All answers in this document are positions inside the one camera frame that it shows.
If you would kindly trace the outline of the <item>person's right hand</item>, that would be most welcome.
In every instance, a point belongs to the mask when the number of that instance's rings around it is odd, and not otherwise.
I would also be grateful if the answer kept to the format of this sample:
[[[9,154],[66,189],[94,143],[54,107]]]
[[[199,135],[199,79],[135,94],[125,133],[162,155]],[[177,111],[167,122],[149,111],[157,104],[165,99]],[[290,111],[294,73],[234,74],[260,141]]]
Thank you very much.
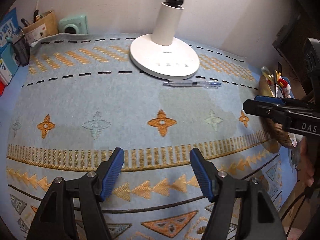
[[[308,141],[303,137],[300,141],[300,171],[298,172],[299,179],[305,186],[311,187],[314,182],[315,169],[311,161],[311,155],[308,149]]]

